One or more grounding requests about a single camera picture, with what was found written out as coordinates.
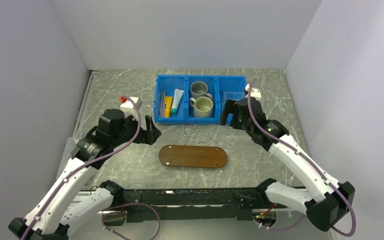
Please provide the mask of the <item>light green ceramic mug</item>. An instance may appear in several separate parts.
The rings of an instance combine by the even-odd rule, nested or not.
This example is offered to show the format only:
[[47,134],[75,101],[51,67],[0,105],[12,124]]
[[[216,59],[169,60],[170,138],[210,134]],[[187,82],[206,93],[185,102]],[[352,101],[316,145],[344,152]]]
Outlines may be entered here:
[[190,97],[189,104],[193,108],[193,116],[195,118],[210,118],[213,114],[214,103],[209,97]]

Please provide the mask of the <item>brown oval wooden tray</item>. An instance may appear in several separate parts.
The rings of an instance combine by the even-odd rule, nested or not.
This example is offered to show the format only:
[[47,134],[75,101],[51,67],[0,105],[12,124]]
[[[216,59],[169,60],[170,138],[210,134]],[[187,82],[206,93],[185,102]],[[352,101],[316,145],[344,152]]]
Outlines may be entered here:
[[161,164],[167,167],[221,168],[227,153],[217,146],[166,145],[158,153]]

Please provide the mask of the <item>clear glass toothbrush holder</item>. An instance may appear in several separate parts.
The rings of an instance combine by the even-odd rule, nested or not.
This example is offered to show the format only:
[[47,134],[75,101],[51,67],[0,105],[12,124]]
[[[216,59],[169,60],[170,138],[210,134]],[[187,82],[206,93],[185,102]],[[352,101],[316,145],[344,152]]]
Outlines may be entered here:
[[240,101],[246,97],[246,94],[244,92],[224,91],[220,97],[221,102],[225,104],[227,100]]

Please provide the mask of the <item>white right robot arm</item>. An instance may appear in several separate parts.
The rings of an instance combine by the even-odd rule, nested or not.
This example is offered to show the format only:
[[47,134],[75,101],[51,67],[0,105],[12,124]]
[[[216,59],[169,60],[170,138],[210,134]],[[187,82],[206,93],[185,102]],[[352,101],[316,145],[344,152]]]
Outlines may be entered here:
[[228,99],[220,116],[220,124],[245,131],[252,141],[281,160],[303,183],[304,189],[286,186],[268,178],[256,187],[255,200],[267,208],[272,203],[303,213],[320,231],[335,229],[335,224],[351,214],[351,231],[356,230],[352,203],[355,187],[348,181],[341,183],[324,171],[295,141],[287,128],[277,120],[266,118],[261,103],[254,97]]

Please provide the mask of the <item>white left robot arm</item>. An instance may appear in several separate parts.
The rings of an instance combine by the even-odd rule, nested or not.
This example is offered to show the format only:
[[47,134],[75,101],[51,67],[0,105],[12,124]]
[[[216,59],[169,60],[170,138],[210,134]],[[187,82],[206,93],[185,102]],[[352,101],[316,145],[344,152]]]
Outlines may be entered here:
[[25,217],[16,217],[8,229],[20,240],[67,240],[74,231],[97,212],[117,210],[125,204],[124,188],[106,180],[74,207],[70,204],[92,176],[112,157],[115,148],[132,143],[153,145],[161,136],[150,115],[145,117],[110,108],[98,124],[80,139],[62,173],[51,189]]

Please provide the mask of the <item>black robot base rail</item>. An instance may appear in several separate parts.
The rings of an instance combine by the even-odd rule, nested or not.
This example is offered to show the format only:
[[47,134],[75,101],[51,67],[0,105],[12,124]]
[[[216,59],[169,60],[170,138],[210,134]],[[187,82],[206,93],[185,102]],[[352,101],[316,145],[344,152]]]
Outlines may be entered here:
[[126,189],[106,210],[108,222],[122,217],[127,223],[151,220],[236,219],[252,221],[260,213],[272,217],[279,203],[271,203],[254,187]]

